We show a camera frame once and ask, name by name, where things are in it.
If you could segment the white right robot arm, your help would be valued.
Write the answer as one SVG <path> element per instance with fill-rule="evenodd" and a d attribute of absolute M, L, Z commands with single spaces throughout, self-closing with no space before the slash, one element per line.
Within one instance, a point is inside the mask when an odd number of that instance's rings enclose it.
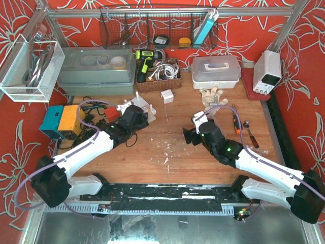
<path fill-rule="evenodd" d="M 240 142 L 226 139 L 220 128 L 211 120 L 194 129 L 183 129 L 187 144 L 202 144 L 220 163 L 252 173 L 262 182 L 240 175 L 232 184 L 236 200 L 243 197 L 281 205 L 299 219 L 315 224 L 324 208 L 324 184 L 313 170 L 304 173 L 264 157 Z"/>

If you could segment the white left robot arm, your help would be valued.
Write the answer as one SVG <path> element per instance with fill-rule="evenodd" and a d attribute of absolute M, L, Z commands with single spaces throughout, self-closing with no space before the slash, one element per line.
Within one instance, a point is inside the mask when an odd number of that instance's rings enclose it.
<path fill-rule="evenodd" d="M 108 181 L 99 173 L 75 177 L 75 173 L 98 156 L 126 143 L 149 125 L 148 113 L 130 105 L 116 121 L 104 124 L 86 141 L 53 158 L 39 159 L 31 186 L 49 207 L 81 195 L 105 196 Z"/>

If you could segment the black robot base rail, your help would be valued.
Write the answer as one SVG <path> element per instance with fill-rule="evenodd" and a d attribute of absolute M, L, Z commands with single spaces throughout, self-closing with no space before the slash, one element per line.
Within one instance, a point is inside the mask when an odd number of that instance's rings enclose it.
<path fill-rule="evenodd" d="M 83 201 L 106 201 L 116 211 L 217 212 L 223 206 L 257 206 L 259 200 L 236 200 L 229 185 L 110 184 L 104 193 Z"/>

